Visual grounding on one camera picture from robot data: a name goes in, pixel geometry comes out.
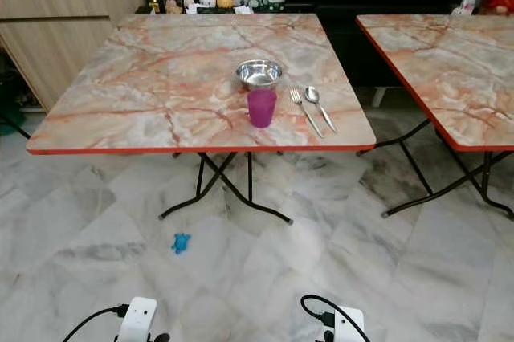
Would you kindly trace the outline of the steel spoon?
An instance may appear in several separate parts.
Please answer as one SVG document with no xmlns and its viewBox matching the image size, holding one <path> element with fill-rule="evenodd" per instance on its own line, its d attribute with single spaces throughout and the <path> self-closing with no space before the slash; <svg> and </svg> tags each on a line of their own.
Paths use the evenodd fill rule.
<svg viewBox="0 0 514 342">
<path fill-rule="evenodd" d="M 312 86 L 308 86 L 308 88 L 305 88 L 304 90 L 304 97 L 306 100 L 309 101 L 309 103 L 313 103 L 319 108 L 320 114 L 322 115 L 324 122 L 326 122 L 329 128 L 332 129 L 332 132 L 338 133 L 337 127 L 332 122 L 332 119 L 328 114 L 326 108 L 324 108 L 323 104 L 320 103 L 320 93 L 318 92 L 318 89 L 312 88 Z"/>
</svg>

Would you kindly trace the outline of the marble-print folding table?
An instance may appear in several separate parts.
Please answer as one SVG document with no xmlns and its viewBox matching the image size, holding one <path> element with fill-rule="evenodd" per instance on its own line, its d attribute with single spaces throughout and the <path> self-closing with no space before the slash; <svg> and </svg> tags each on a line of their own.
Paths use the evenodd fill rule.
<svg viewBox="0 0 514 342">
<path fill-rule="evenodd" d="M 318 89 L 333 122 L 317 136 L 302 108 L 279 97 L 271 125 L 247 115 L 236 68 L 268 59 L 276 88 Z M 226 169 L 239 154 L 356 152 L 376 137 L 322 23 L 312 13 L 129 15 L 96 49 L 28 140 L 33 155 L 195 153 L 203 199 L 222 183 L 250 209 Z"/>
<path fill-rule="evenodd" d="M 364 14 L 357 16 L 379 55 L 402 81 L 425 121 L 376 148 L 398 145 L 426 195 L 383 211 L 389 218 L 470 184 L 482 202 L 514 221 L 514 209 L 492 200 L 492 166 L 514 155 L 514 18 L 495 15 Z M 430 190 L 406 147 L 432 126 L 462 176 Z"/>
</svg>

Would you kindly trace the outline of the steel fork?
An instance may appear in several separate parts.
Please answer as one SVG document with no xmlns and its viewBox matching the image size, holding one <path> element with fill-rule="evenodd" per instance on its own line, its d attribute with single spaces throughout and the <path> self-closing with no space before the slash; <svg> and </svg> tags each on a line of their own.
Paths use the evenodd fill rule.
<svg viewBox="0 0 514 342">
<path fill-rule="evenodd" d="M 297 88 L 289 88 L 288 93 L 293 103 L 296 104 L 296 106 L 300 108 L 301 112 L 305 115 L 308 124 L 311 125 L 313 128 L 313 132 L 315 132 L 320 139 L 324 139 L 324 134 L 322 133 L 322 130 L 320 130 L 320 127 L 316 125 L 315 121 L 313 121 L 312 115 L 305 110 L 304 101 L 301 99 L 301 96 L 299 95 L 299 90 Z"/>
</svg>

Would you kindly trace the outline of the purple plastic cup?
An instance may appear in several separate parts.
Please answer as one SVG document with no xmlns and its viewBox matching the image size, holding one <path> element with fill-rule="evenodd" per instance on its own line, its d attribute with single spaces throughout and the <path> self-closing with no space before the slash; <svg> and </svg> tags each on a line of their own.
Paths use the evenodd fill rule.
<svg viewBox="0 0 514 342">
<path fill-rule="evenodd" d="M 247 115 L 254 127 L 265 128 L 271 125 L 278 93 L 273 89 L 260 88 L 247 93 Z"/>
</svg>

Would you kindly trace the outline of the small blue toy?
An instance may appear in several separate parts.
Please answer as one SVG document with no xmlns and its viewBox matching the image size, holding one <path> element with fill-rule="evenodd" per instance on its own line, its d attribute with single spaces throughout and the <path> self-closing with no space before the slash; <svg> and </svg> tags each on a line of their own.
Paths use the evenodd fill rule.
<svg viewBox="0 0 514 342">
<path fill-rule="evenodd" d="M 190 247 L 191 234 L 176 233 L 173 235 L 173 242 L 170 244 L 170 249 L 174 254 L 183 254 L 184 251 Z"/>
</svg>

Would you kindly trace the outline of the light wooden cabinet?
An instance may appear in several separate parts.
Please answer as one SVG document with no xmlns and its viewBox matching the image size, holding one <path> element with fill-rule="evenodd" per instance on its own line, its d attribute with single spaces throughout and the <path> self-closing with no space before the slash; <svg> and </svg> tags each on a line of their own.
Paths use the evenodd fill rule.
<svg viewBox="0 0 514 342">
<path fill-rule="evenodd" d="M 1 0 L 2 47 L 44 110 L 144 0 Z"/>
</svg>

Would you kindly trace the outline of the small steel bowl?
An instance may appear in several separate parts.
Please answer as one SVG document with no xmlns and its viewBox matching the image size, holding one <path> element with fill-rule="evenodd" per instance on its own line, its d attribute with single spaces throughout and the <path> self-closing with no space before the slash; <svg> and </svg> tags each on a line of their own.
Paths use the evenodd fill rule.
<svg viewBox="0 0 514 342">
<path fill-rule="evenodd" d="M 241 62 L 235 69 L 236 78 L 246 89 L 273 88 L 285 74 L 282 64 L 270 59 L 251 59 Z"/>
</svg>

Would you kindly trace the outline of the green floor item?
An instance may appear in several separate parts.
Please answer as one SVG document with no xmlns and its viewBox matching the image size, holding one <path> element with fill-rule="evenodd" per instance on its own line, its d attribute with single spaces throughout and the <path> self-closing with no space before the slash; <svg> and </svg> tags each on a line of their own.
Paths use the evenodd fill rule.
<svg viewBox="0 0 514 342">
<path fill-rule="evenodd" d="M 1 79 L 0 83 L 0 115 L 1 136 L 16 133 L 16 127 L 21 128 L 26 118 L 21 112 L 16 97 L 18 97 L 18 82 Z"/>
</svg>

